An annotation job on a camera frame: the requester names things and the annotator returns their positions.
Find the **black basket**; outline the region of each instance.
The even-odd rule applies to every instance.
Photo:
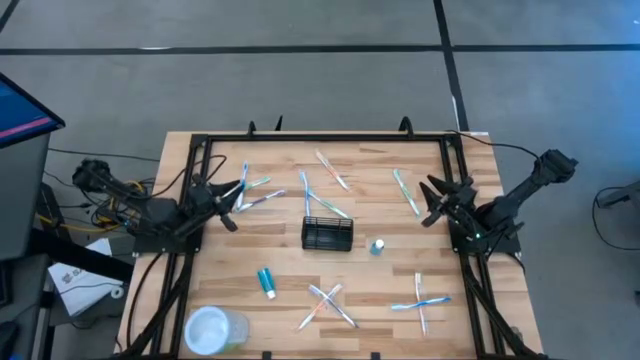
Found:
[[[305,216],[302,220],[302,248],[351,251],[353,220]]]

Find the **small blue bottle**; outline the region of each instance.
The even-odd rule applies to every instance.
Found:
[[[369,252],[372,255],[380,256],[380,254],[382,254],[382,249],[384,249],[384,240],[378,239],[374,241],[373,244],[371,244],[371,249],[369,249]]]
[[[275,299],[276,284],[273,282],[269,268],[258,271],[258,279],[260,280],[260,285],[262,285],[262,291],[267,294],[267,298],[269,298],[269,300]]]

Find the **black metal frame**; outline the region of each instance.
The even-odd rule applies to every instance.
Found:
[[[276,131],[280,131],[282,126],[282,118],[278,121]],[[449,148],[455,151],[455,157],[458,164],[459,176],[464,178],[468,175],[467,166],[464,157],[464,149],[459,135],[453,133],[433,133],[419,134],[414,133],[411,121],[404,117],[400,123],[398,133],[380,133],[380,134],[331,134],[331,133],[256,133],[256,126],[253,122],[249,124],[249,130],[245,134],[196,134],[192,135],[187,158],[187,167],[185,171],[184,181],[180,200],[184,201],[186,190],[191,185],[191,178],[194,173],[194,165],[196,162],[196,154],[200,147],[204,147],[203,160],[200,168],[201,174],[206,174],[209,169],[210,154],[215,142],[229,141],[384,141],[384,142],[435,142],[440,147],[442,165],[445,180],[453,181],[454,174],[452,170],[451,160],[449,157]],[[189,282],[191,272],[193,270],[193,259],[195,253],[199,251],[202,242],[202,230],[192,234],[188,240],[190,244],[184,259],[184,265],[178,279],[173,282],[175,268],[177,262],[177,254],[170,254],[165,269],[165,277],[162,285],[162,292],[158,311],[149,321],[149,324],[143,332],[134,341],[132,346],[125,350],[121,356],[124,358],[177,358],[180,346],[180,338],[182,336],[182,326],[186,312],[186,303],[189,294]],[[475,278],[471,262],[468,254],[459,253],[460,266],[462,269],[462,277],[465,285],[465,293],[467,306],[469,309],[469,319],[471,331],[474,339],[474,347],[478,359],[525,359],[537,356],[533,351],[524,346],[522,340],[513,332],[506,321],[502,318],[495,306],[495,299],[491,287],[491,279],[486,258],[477,256],[478,270],[480,274],[480,282]],[[160,353],[160,345],[162,333],[164,331],[165,316],[173,307],[174,302],[178,301],[176,316],[173,324],[171,344],[169,353]],[[483,306],[489,315],[491,324],[491,336],[495,353],[487,353],[484,344],[482,328],[480,326],[480,315],[478,312],[477,302]],[[509,344],[515,353],[515,356],[506,355],[504,341]],[[147,344],[151,341],[150,354],[141,357],[141,353]],[[265,351],[265,355],[270,357],[270,352]],[[380,358],[379,353],[372,353],[372,358]]]

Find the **wooden tabletop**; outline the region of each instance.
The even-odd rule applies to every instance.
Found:
[[[164,189],[185,166],[191,134],[167,135],[155,191]],[[351,186],[350,192],[343,190],[316,159],[315,148],[329,158]],[[479,191],[478,203],[501,194],[492,148],[465,139],[464,149],[469,173]],[[451,251],[444,218],[428,229],[420,225],[427,211],[418,182],[425,181],[427,174],[443,177],[436,143],[216,142],[213,153],[228,156],[213,182],[238,179],[245,160],[249,162],[248,181],[272,178],[270,183],[248,191],[245,202],[275,190],[287,191],[283,197],[233,214],[239,228],[235,233],[227,232],[218,218],[205,227],[202,249],[194,262],[187,316],[201,306],[216,305],[241,312],[250,323],[248,342],[233,353],[216,357],[259,358],[262,351],[272,351],[274,358],[369,358],[371,352],[380,352],[387,359],[475,358],[460,264]],[[400,170],[422,211],[419,219],[393,178],[394,168]],[[307,172],[310,186],[320,197],[353,217],[351,252],[301,248],[301,169]],[[164,196],[177,198],[179,193],[180,186],[174,186]],[[335,217],[313,200],[311,212],[312,216]],[[368,250],[376,239],[385,241],[379,257]],[[130,289],[138,286],[152,258],[153,255],[145,255],[136,261]],[[157,309],[166,258],[163,256],[156,263],[141,290],[133,338]],[[265,266],[276,283],[277,298],[272,301],[263,294],[256,276],[256,271]],[[522,269],[501,254],[492,256],[489,268],[501,313],[511,326],[518,328],[531,349],[542,351]],[[429,325],[426,338],[422,337],[416,310],[390,310],[392,303],[415,301],[415,272],[423,274],[426,298],[453,298],[451,303],[424,309]],[[307,291],[309,284],[328,292],[338,283],[344,288],[337,303],[358,322],[360,329],[351,328],[332,311],[324,310],[305,329],[296,332],[300,321],[318,303]],[[118,335],[123,345],[133,293],[129,291]],[[483,310],[480,312],[490,351],[488,320]],[[164,351],[168,350],[172,324],[171,314],[165,325]],[[180,356],[197,357],[184,341]]]

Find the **yellow cable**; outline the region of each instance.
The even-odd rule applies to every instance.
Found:
[[[37,214],[38,217],[40,218],[40,220],[46,222],[47,224],[53,224],[53,220],[48,219],[40,214]],[[117,228],[120,227],[120,225],[114,225],[105,229],[91,229],[91,228],[85,228],[85,227],[81,227],[81,226],[74,226],[74,225],[68,225],[68,224],[60,224],[61,227],[63,228],[67,228],[69,230],[75,230],[75,231],[82,231],[82,232],[87,232],[87,233],[105,233],[105,232],[109,232],[112,230],[115,230]]]

